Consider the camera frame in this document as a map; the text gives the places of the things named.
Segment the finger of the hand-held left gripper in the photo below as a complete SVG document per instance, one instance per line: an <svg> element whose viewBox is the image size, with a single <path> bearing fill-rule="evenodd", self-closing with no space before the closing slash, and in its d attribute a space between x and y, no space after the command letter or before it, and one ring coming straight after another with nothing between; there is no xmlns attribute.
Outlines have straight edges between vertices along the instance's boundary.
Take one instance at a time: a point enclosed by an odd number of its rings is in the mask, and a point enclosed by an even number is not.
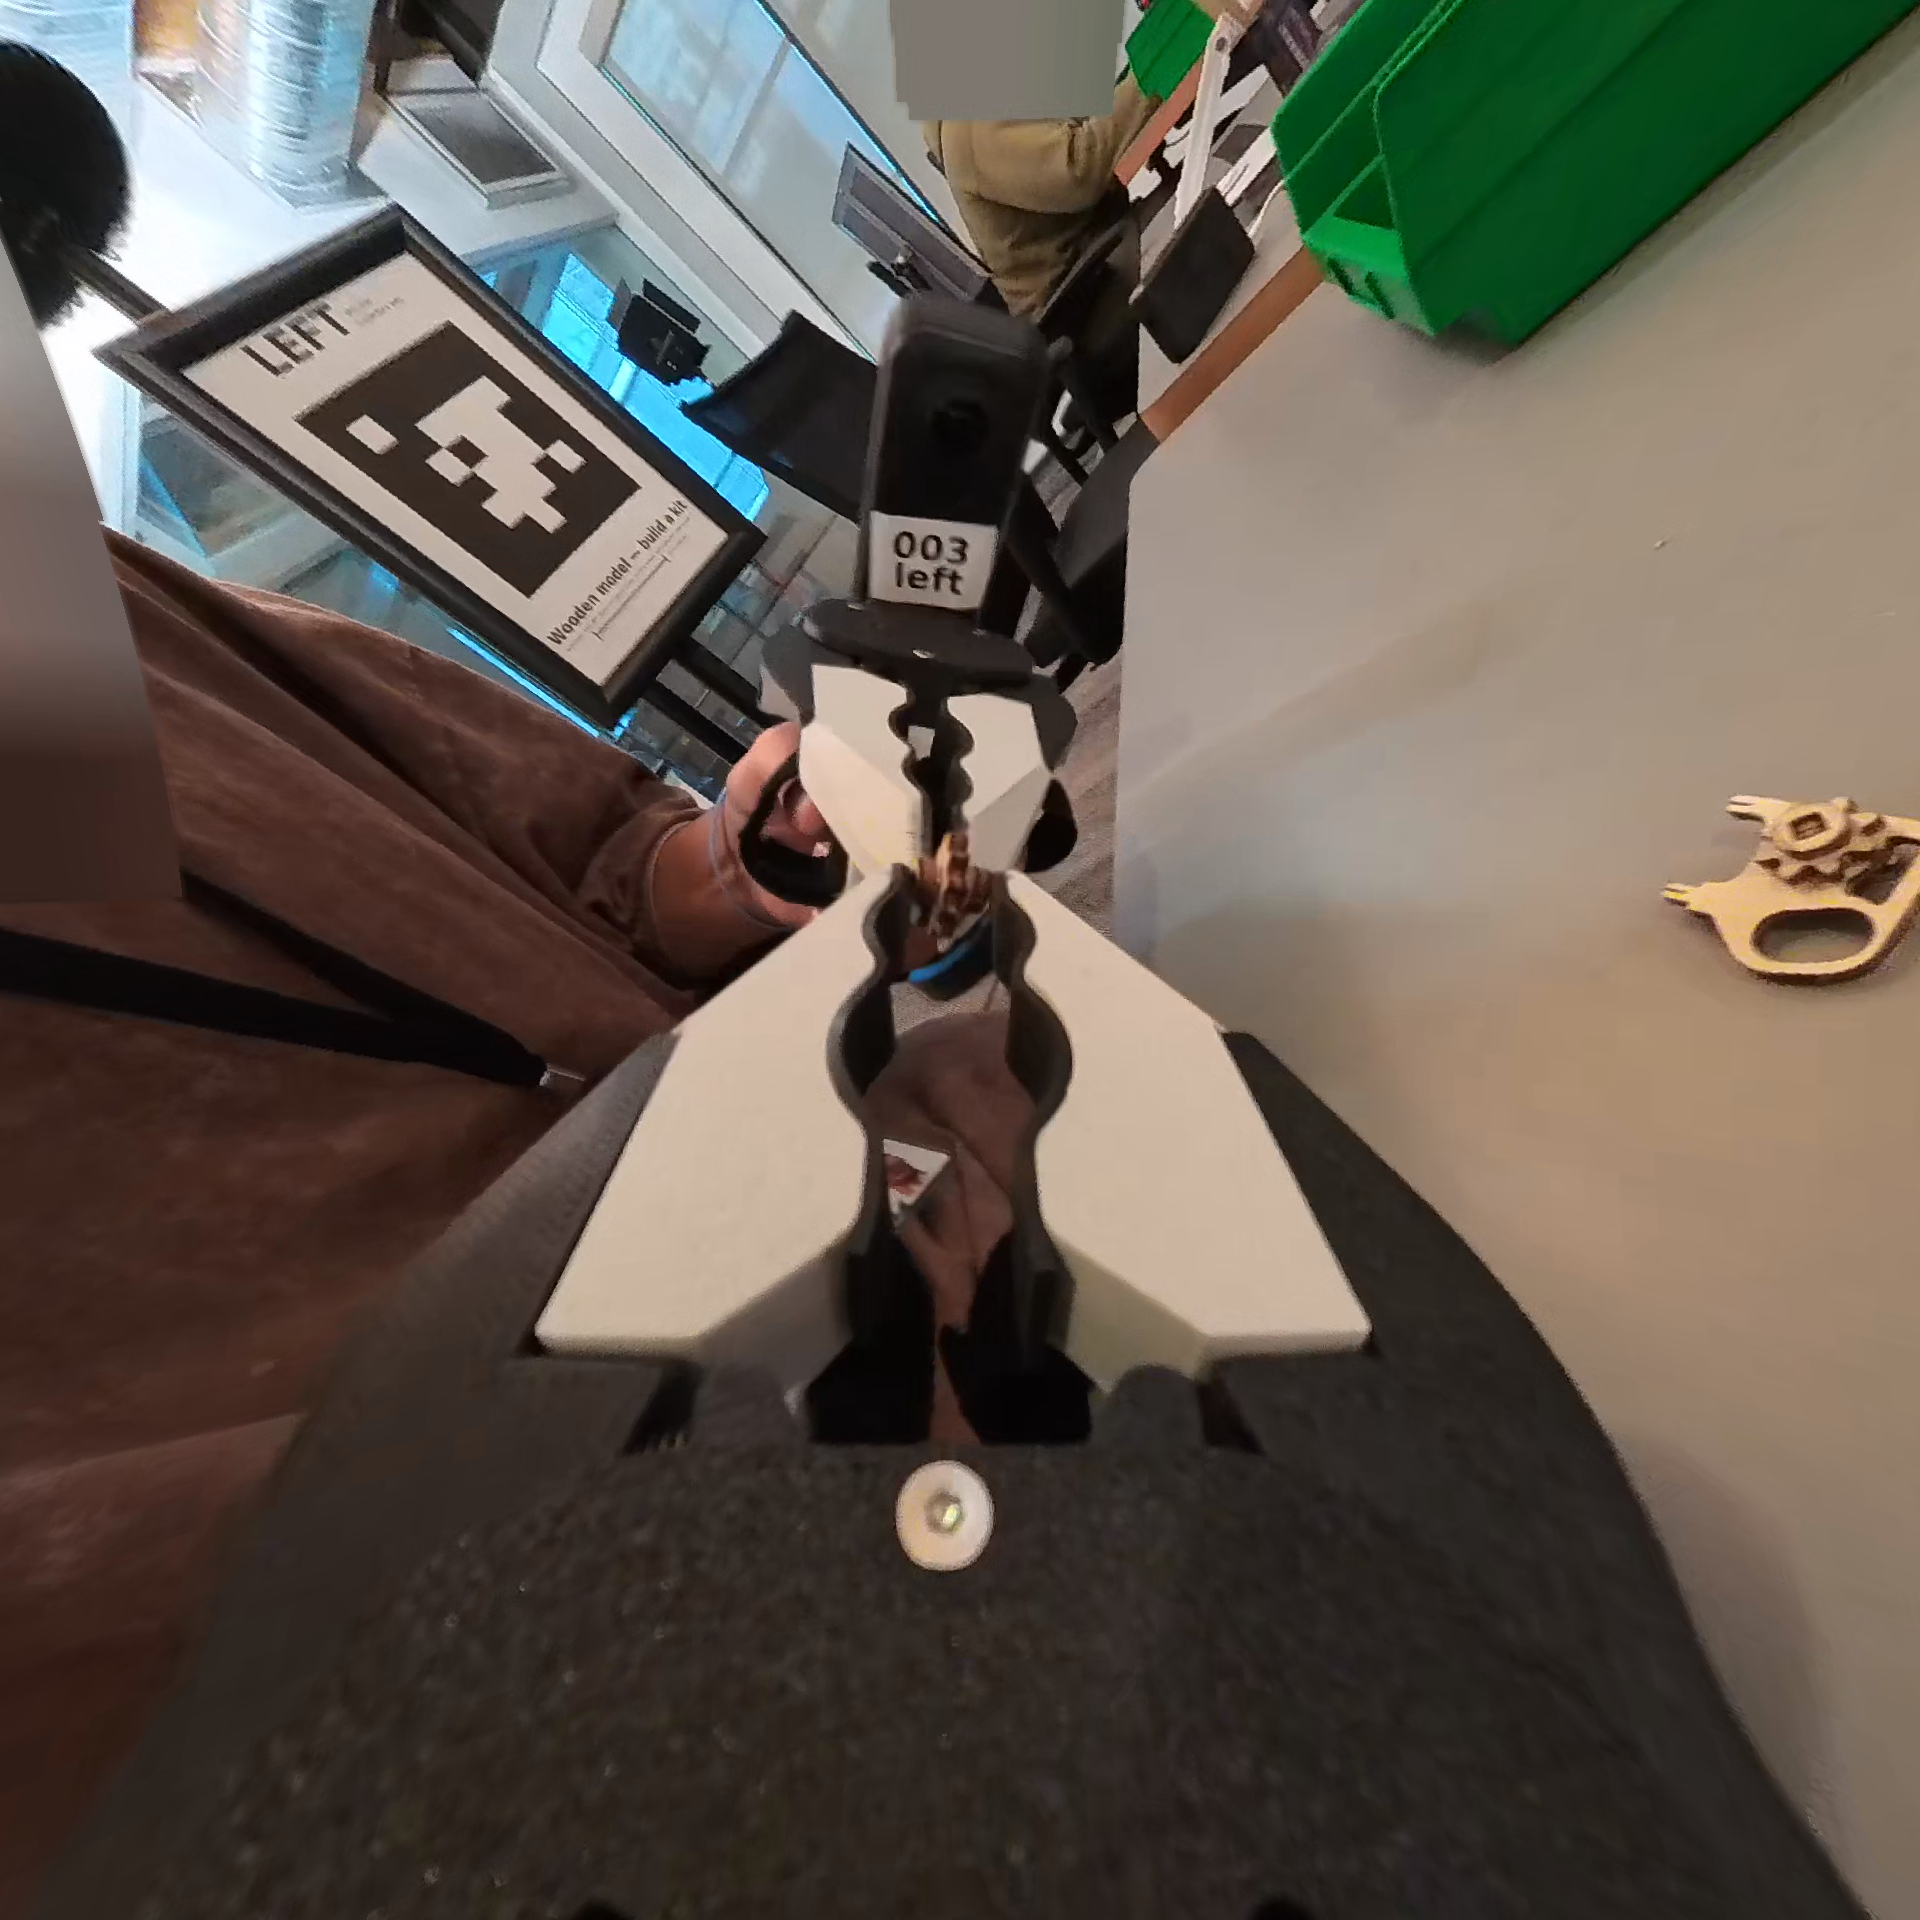
<svg viewBox="0 0 1920 1920"><path fill-rule="evenodd" d="M904 732L906 684L856 666L816 666L798 781L859 878L919 873L931 857L931 800Z"/></svg>
<svg viewBox="0 0 1920 1920"><path fill-rule="evenodd" d="M948 703L947 718L959 728L948 832L964 837L972 869L1012 873L1052 789L1036 710L1025 699L971 693Z"/></svg>

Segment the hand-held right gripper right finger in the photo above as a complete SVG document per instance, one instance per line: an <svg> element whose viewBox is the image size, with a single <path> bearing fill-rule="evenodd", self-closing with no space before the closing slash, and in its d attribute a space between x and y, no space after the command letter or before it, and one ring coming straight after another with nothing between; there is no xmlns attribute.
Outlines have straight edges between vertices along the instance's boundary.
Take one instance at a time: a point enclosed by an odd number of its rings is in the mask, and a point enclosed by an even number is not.
<svg viewBox="0 0 1920 1920"><path fill-rule="evenodd" d="M1029 877L996 880L992 933L1030 1113L982 1304L1017 1365L1110 1390L1362 1351L1372 1321L1227 1032Z"/></svg>

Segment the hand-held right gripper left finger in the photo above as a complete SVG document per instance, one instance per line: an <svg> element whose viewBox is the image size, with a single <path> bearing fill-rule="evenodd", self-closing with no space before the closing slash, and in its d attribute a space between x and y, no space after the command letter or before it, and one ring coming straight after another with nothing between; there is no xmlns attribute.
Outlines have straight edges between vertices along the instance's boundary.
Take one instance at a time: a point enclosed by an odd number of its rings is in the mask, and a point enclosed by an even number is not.
<svg viewBox="0 0 1920 1920"><path fill-rule="evenodd" d="M834 1037L877 977L867 877L676 1032L537 1321L541 1351L756 1372L798 1403L850 1345L868 1144Z"/></svg>

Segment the small wooden gear assembly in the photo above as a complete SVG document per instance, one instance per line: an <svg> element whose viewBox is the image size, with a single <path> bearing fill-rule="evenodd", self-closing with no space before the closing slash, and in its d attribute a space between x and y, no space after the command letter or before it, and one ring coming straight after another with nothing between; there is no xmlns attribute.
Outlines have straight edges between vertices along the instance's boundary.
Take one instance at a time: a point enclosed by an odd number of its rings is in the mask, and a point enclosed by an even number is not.
<svg viewBox="0 0 1920 1920"><path fill-rule="evenodd" d="M948 953L991 911L995 874L972 848L969 829L951 829L911 874L911 918L924 944Z"/></svg>

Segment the person's left forearm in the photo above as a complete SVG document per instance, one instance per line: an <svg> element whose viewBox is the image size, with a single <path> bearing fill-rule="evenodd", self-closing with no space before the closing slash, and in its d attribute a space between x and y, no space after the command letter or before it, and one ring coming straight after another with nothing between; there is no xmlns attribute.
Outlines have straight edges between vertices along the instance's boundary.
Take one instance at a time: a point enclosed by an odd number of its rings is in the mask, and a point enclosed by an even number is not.
<svg viewBox="0 0 1920 1920"><path fill-rule="evenodd" d="M549 1061L612 1065L780 942L717 811L403 638L120 535L183 863Z"/></svg>

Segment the wooden model plate with gear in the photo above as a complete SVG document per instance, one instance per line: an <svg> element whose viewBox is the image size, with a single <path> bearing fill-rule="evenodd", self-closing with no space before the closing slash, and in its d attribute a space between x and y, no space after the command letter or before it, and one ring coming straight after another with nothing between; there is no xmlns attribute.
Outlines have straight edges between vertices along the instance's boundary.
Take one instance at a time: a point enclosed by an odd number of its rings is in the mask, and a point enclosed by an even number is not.
<svg viewBox="0 0 1920 1920"><path fill-rule="evenodd" d="M1706 925L1743 973L1836 987L1880 968L1916 930L1916 819L1848 797L1738 794L1724 809L1754 829L1740 870L1670 883L1663 898Z"/></svg>

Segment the person's left hand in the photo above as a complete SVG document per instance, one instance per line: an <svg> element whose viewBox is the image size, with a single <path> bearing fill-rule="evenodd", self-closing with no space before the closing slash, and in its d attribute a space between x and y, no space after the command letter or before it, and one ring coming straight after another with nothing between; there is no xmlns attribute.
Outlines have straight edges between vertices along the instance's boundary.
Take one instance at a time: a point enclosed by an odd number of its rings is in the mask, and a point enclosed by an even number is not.
<svg viewBox="0 0 1920 1920"><path fill-rule="evenodd" d="M764 888L749 870L741 845L746 829L760 820L760 838L811 863L826 863L834 838L826 817L806 791L800 768L802 727L777 722L758 732L753 746L732 764L722 799L710 815L710 863L722 898L758 930L794 933L814 920L826 905L841 898L841 886L823 902L787 901Z"/></svg>

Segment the black office chair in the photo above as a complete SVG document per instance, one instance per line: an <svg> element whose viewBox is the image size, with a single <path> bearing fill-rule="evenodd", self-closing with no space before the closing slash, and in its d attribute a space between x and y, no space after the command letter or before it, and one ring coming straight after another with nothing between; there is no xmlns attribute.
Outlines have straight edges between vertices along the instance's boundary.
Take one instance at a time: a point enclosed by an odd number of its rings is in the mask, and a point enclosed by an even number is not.
<svg viewBox="0 0 1920 1920"><path fill-rule="evenodd" d="M1139 285L1141 220L1127 211L1089 242L1038 319L1051 360L1038 441L1074 484L1089 479L1086 456L1115 449L1139 415Z"/></svg>
<svg viewBox="0 0 1920 1920"><path fill-rule="evenodd" d="M685 418L833 515L859 523L879 367L793 310L777 338Z"/></svg>
<svg viewBox="0 0 1920 1920"><path fill-rule="evenodd" d="M979 627L1017 638L1058 693L1124 645L1131 497L1158 441L1144 418L1097 460L1057 523L1038 483L1020 475Z"/></svg>

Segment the grey monitor panel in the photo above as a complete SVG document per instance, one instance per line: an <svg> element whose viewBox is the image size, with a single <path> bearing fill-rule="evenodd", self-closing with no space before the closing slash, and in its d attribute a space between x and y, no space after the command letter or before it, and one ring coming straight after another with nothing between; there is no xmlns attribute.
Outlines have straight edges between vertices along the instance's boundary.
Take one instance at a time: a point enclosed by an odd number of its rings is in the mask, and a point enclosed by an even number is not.
<svg viewBox="0 0 1920 1920"><path fill-rule="evenodd" d="M996 285L979 258L854 145L842 151L830 216L899 299L998 304Z"/></svg>

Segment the black pouch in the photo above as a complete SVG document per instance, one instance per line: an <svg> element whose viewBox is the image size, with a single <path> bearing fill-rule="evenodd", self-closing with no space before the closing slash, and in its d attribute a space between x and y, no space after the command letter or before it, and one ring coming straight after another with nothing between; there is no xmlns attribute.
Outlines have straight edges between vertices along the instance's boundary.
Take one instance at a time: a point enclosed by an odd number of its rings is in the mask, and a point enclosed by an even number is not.
<svg viewBox="0 0 1920 1920"><path fill-rule="evenodd" d="M1132 323L1168 363L1183 367L1199 353L1255 262L1256 242L1236 207L1211 186L1144 266L1129 303Z"/></svg>

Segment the white folding stand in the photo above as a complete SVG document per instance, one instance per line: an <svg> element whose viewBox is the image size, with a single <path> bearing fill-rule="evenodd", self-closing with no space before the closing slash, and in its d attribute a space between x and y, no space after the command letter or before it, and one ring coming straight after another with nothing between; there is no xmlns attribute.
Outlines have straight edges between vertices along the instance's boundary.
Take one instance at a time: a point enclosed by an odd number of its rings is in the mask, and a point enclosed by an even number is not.
<svg viewBox="0 0 1920 1920"><path fill-rule="evenodd" d="M1188 109L1179 174L1173 189L1173 222L1179 226L1208 185L1217 134L1231 109L1246 107L1272 76L1276 39L1263 21L1260 5L1223 5L1212 21L1208 47L1191 74L1196 83Z"/></svg>

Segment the small green plastic bin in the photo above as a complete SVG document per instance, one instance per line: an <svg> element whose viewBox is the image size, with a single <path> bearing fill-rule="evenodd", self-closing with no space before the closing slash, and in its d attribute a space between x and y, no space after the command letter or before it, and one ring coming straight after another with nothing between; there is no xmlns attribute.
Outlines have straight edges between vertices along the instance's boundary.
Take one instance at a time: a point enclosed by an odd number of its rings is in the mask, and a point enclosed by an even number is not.
<svg viewBox="0 0 1920 1920"><path fill-rule="evenodd" d="M1142 95L1167 100L1203 61L1212 32L1214 17L1205 5L1139 2L1122 43L1127 70Z"/></svg>

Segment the framed marker sign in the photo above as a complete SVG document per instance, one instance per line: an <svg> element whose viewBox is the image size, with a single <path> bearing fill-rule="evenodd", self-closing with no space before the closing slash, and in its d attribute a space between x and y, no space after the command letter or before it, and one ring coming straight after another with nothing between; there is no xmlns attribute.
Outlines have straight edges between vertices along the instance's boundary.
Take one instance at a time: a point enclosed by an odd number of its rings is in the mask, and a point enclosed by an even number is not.
<svg viewBox="0 0 1920 1920"><path fill-rule="evenodd" d="M738 760L672 666L762 725L700 643L754 518L399 205L95 354L595 727L650 707Z"/></svg>

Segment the large green plastic bin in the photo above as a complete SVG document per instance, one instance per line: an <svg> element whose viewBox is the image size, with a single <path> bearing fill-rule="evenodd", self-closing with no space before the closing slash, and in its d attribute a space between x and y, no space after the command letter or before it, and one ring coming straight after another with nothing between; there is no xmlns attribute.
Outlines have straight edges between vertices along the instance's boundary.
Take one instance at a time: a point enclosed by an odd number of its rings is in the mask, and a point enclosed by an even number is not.
<svg viewBox="0 0 1920 1920"><path fill-rule="evenodd" d="M1327 283L1519 346L1912 2L1366 2L1271 133Z"/></svg>

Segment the silver flexible duct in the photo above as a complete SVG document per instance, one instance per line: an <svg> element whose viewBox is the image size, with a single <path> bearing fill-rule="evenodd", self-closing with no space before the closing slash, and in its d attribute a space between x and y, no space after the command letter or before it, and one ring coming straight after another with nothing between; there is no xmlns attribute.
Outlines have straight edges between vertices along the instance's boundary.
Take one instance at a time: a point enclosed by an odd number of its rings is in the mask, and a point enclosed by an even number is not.
<svg viewBox="0 0 1920 1920"><path fill-rule="evenodd" d="M201 2L194 115L206 143L290 207L348 193L376 2Z"/></svg>

